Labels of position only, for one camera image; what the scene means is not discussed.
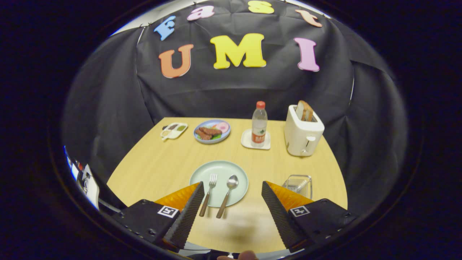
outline sausage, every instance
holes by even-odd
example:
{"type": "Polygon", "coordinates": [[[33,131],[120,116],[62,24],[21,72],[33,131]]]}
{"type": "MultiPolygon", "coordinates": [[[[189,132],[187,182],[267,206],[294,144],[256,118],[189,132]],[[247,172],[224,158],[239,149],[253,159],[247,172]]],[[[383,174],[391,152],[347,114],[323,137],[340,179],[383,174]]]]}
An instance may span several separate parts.
{"type": "Polygon", "coordinates": [[[205,128],[205,127],[199,127],[199,130],[201,130],[202,132],[208,134],[208,135],[212,135],[212,136],[216,136],[216,135],[219,135],[221,134],[221,130],[218,130],[218,129],[210,129],[210,128],[205,128]]]}
{"type": "Polygon", "coordinates": [[[212,138],[211,135],[208,135],[204,132],[202,132],[201,130],[197,129],[196,131],[194,131],[194,133],[198,134],[202,140],[210,140],[212,138]]]}

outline food plate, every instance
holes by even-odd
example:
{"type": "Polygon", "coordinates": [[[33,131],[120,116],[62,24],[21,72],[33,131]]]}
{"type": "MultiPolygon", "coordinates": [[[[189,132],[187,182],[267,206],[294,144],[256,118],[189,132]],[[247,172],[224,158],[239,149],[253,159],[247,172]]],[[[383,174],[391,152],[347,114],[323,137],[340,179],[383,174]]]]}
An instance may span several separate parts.
{"type": "Polygon", "coordinates": [[[194,138],[198,142],[205,143],[205,144],[212,144],[212,143],[218,143],[218,142],[223,141],[224,139],[226,139],[228,137],[230,132],[231,132],[231,126],[230,126],[230,124],[228,122],[226,122],[224,120],[214,119],[214,120],[208,120],[208,121],[202,122],[198,126],[196,126],[196,128],[194,128],[193,135],[194,135],[194,138]],[[228,129],[226,130],[226,132],[222,133],[219,138],[215,137],[215,139],[211,139],[211,140],[202,140],[200,137],[198,137],[199,135],[196,134],[196,130],[199,127],[211,128],[211,127],[213,127],[215,125],[218,125],[218,124],[222,124],[222,125],[226,124],[228,126],[228,129]]]}
{"type": "Polygon", "coordinates": [[[208,183],[212,173],[217,174],[217,184],[210,192],[210,198],[208,200],[209,207],[219,208],[221,206],[221,203],[229,190],[228,186],[226,186],[226,182],[232,175],[237,176],[239,183],[236,188],[231,190],[226,206],[231,206],[244,197],[249,187],[249,179],[247,178],[245,171],[242,170],[239,165],[230,161],[211,161],[201,165],[194,171],[193,175],[189,179],[189,185],[203,181],[204,192],[207,194],[208,189],[210,188],[208,183]]]}
{"type": "Polygon", "coordinates": [[[160,132],[160,137],[175,139],[178,138],[186,129],[188,124],[185,123],[171,123],[160,132]]]}

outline foam letter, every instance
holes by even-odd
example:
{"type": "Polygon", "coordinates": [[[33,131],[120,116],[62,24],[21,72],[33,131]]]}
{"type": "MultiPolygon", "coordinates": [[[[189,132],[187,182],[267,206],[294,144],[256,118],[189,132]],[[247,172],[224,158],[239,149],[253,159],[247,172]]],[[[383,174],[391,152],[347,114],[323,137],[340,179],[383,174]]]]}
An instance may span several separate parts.
{"type": "Polygon", "coordinates": [[[244,35],[239,46],[236,46],[227,35],[213,37],[210,39],[210,42],[215,45],[215,51],[217,53],[217,62],[213,67],[215,69],[229,68],[230,62],[226,60],[226,56],[228,56],[232,64],[237,67],[241,64],[244,54],[244,66],[266,66],[266,61],[263,60],[263,55],[261,53],[261,41],[264,38],[263,34],[260,33],[248,33],[244,35]]]}
{"type": "Polygon", "coordinates": [[[164,77],[172,79],[176,77],[181,77],[185,75],[189,68],[191,67],[191,49],[194,47],[192,44],[186,44],[178,48],[178,51],[181,52],[182,64],[179,68],[172,67],[172,54],[175,53],[174,50],[168,50],[159,55],[160,59],[160,69],[164,77]]]}
{"type": "Polygon", "coordinates": [[[294,38],[300,47],[300,58],[301,61],[298,63],[298,68],[309,71],[319,71],[319,66],[315,60],[315,49],[316,43],[305,39],[305,38],[294,38]]]}
{"type": "Polygon", "coordinates": [[[249,1],[249,10],[254,13],[274,13],[271,4],[265,1],[249,1]]]}
{"type": "Polygon", "coordinates": [[[173,26],[175,25],[172,21],[173,19],[175,19],[174,15],[168,17],[163,23],[159,24],[159,26],[154,29],[154,32],[158,32],[160,34],[161,41],[165,40],[165,38],[167,38],[175,30],[173,29],[173,26]]]}
{"type": "Polygon", "coordinates": [[[316,16],[312,15],[311,13],[309,13],[308,11],[305,11],[305,10],[295,10],[296,12],[300,13],[303,17],[303,19],[309,23],[310,25],[312,26],[316,26],[316,27],[322,27],[322,24],[318,23],[315,21],[315,19],[317,19],[316,16]]]}
{"type": "Polygon", "coordinates": [[[211,17],[215,13],[213,12],[213,6],[203,6],[194,9],[191,14],[186,18],[188,21],[194,21],[199,18],[211,17]]]}

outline bread slice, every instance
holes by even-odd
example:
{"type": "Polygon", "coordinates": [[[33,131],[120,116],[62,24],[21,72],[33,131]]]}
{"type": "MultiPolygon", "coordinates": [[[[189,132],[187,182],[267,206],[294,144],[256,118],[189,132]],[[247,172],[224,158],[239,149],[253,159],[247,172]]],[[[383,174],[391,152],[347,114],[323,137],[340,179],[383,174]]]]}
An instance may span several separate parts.
{"type": "Polygon", "coordinates": [[[313,109],[311,106],[303,100],[298,102],[297,108],[295,109],[297,117],[302,121],[311,122],[313,119],[313,109]]]}

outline finger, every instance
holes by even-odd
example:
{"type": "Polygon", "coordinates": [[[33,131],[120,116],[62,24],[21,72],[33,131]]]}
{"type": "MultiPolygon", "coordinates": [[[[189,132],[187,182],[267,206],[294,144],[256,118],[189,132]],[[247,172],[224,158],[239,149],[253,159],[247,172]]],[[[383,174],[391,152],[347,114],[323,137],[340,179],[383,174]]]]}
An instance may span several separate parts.
{"type": "Polygon", "coordinates": [[[224,256],[224,255],[222,255],[222,256],[219,256],[219,257],[217,257],[217,260],[234,260],[234,259],[233,259],[233,258],[229,258],[229,257],[227,257],[227,256],[224,256]]]}
{"type": "Polygon", "coordinates": [[[238,260],[258,260],[257,256],[252,250],[248,250],[248,251],[244,251],[240,253],[237,259],[238,260]]]}

